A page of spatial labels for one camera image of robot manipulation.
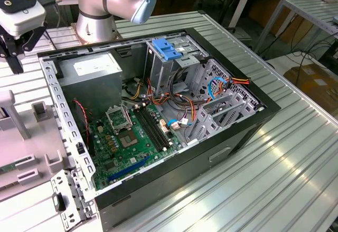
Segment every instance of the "blue drive bay latch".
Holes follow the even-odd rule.
[[[153,45],[162,54],[165,60],[178,59],[182,57],[182,53],[175,50],[174,45],[169,43],[165,38],[153,39]]]

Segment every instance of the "green circuit board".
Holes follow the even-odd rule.
[[[148,105],[146,110],[156,115],[158,120],[162,119],[154,105]],[[140,167],[129,171],[113,181],[109,181],[108,178],[112,175],[130,169],[133,165],[141,162],[144,162],[141,167],[150,165],[182,148],[182,145],[174,134],[171,134],[171,136],[164,134],[165,138],[172,145],[167,151],[159,152],[146,134],[135,113],[129,110],[128,114],[133,126],[131,130],[121,130],[118,135],[115,135],[107,117],[89,124],[94,135],[95,156],[92,155],[92,160],[96,168],[93,178],[97,190],[103,189],[114,181],[134,173]],[[103,131],[99,132],[98,125],[102,126]]]
[[[7,172],[11,172],[13,170],[16,170],[16,166],[15,166],[16,162],[13,162],[11,164],[8,165],[4,165],[0,167],[0,175],[7,173]]]

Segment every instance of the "aluminum table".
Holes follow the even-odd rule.
[[[125,38],[194,27],[282,108],[237,154],[130,218],[114,231],[326,231],[338,216],[338,122],[234,36],[198,12],[117,22]],[[50,30],[57,47],[79,44],[69,28]],[[50,50],[42,39],[37,50]],[[13,76],[1,64],[1,89],[18,110],[51,104],[37,58]],[[0,203],[4,231],[62,231],[45,183]],[[99,217],[76,232],[102,231]]]
[[[262,34],[258,39],[258,42],[254,48],[256,53],[263,45],[266,36],[270,32],[273,24],[277,20],[284,7],[290,9],[291,13],[285,19],[285,22],[280,27],[276,36],[279,36],[281,32],[283,32],[295,14],[300,15],[318,27],[317,32],[315,32],[313,38],[311,39],[312,44],[316,41],[316,37],[318,37],[321,30],[327,32],[330,35],[338,33],[338,25],[333,22],[333,17],[338,15],[338,3],[326,3],[322,0],[280,0],[278,6],[276,7],[274,13],[272,14],[270,20],[266,24]]]

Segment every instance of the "cardboard box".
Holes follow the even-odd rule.
[[[293,67],[284,77],[295,84],[298,70],[299,67]],[[338,115],[338,81],[318,65],[302,66],[297,88],[332,116]]]

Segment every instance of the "metal shelf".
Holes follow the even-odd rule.
[[[291,21],[294,14],[298,14],[307,19],[309,22],[313,23],[330,35],[338,33],[338,25],[333,22],[333,17],[338,16],[338,3],[327,3],[322,0],[280,0],[258,39],[254,49],[256,53],[263,45],[266,36],[270,32],[273,24],[276,22],[284,7],[290,9],[292,13],[290,13],[286,18],[277,35],[287,27],[287,24]]]

